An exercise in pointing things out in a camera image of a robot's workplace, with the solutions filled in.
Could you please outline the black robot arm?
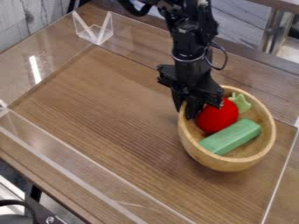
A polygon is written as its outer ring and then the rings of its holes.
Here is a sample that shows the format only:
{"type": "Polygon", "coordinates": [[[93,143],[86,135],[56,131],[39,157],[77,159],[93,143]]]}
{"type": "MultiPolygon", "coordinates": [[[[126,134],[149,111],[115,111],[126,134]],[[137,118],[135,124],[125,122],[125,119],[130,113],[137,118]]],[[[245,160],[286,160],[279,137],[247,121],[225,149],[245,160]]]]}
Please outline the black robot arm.
{"type": "Polygon", "coordinates": [[[137,17],[149,14],[153,8],[162,14],[173,37],[171,65],[159,65],[158,82],[173,92],[177,109],[186,110],[194,119],[206,105],[223,106],[225,90],[213,79],[213,49],[219,34],[219,23],[213,16],[211,0],[139,0],[137,8],[131,0],[118,0],[137,17]]]}

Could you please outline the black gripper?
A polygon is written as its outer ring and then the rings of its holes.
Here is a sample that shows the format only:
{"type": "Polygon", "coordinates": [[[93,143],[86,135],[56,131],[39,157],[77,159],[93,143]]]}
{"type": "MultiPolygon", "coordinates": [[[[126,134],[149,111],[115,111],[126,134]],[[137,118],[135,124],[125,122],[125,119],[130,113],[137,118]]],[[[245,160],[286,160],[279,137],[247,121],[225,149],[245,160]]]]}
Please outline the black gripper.
{"type": "Polygon", "coordinates": [[[211,78],[211,64],[206,57],[193,60],[174,60],[173,65],[158,66],[158,82],[173,90],[173,102],[181,111],[187,99],[186,118],[195,119],[205,103],[215,108],[223,104],[225,90],[211,78]]]}

